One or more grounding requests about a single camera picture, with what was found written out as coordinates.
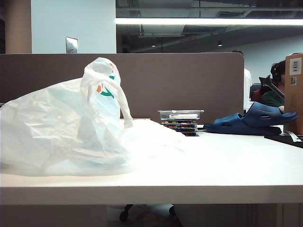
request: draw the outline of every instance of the light switch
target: light switch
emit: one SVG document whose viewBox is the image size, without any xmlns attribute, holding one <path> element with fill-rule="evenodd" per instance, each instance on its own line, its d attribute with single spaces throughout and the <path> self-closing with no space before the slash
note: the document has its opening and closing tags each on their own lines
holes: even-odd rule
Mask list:
<svg viewBox="0 0 303 227">
<path fill-rule="evenodd" d="M 66 37 L 66 53 L 78 53 L 78 39 Z"/>
</svg>

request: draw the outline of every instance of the stack of boxes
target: stack of boxes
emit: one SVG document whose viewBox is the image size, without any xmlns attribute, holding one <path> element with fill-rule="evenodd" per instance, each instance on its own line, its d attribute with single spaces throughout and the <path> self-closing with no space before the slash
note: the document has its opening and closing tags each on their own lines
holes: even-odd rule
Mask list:
<svg viewBox="0 0 303 227">
<path fill-rule="evenodd" d="M 197 136 L 197 122 L 204 110 L 159 110 L 161 124 L 186 136 Z"/>
</svg>

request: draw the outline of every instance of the ceiling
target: ceiling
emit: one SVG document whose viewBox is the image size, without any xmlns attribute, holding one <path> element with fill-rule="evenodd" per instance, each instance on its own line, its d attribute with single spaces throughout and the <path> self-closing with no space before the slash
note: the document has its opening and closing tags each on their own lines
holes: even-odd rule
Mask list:
<svg viewBox="0 0 303 227">
<path fill-rule="evenodd" d="M 303 18 L 303 1 L 116 0 L 116 17 Z M 117 25 L 116 30 L 117 51 L 126 53 L 206 52 L 218 48 L 218 41 L 232 47 L 303 35 L 292 26 Z"/>
</svg>

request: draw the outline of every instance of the person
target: person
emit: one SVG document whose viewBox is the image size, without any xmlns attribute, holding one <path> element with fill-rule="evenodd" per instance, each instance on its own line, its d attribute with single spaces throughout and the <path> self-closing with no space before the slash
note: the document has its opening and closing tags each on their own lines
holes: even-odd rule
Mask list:
<svg viewBox="0 0 303 227">
<path fill-rule="evenodd" d="M 271 70 L 273 84 L 284 93 L 285 90 L 285 60 L 272 65 Z M 279 107 L 284 112 L 284 99 L 282 99 L 275 91 L 270 90 L 261 98 L 262 104 Z"/>
<path fill-rule="evenodd" d="M 244 54 L 242 51 L 234 50 L 233 53 Z M 250 106 L 250 86 L 251 82 L 251 74 L 250 71 L 244 68 L 244 91 L 243 91 L 243 109 L 246 110 Z"/>
</svg>

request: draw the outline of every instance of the blue slipper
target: blue slipper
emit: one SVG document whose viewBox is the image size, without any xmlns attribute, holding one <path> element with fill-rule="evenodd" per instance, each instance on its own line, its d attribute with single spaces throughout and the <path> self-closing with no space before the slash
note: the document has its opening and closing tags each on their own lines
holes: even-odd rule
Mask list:
<svg viewBox="0 0 303 227">
<path fill-rule="evenodd" d="M 247 113 L 241 118 L 251 127 L 265 127 L 284 124 L 298 117 L 296 112 L 283 113 L 279 107 L 272 107 L 254 102 Z"/>
<path fill-rule="evenodd" d="M 209 132 L 240 135 L 266 136 L 279 135 L 281 133 L 281 130 L 278 127 L 250 127 L 242 121 L 239 113 L 216 119 L 213 124 L 205 124 L 204 129 Z"/>
</svg>

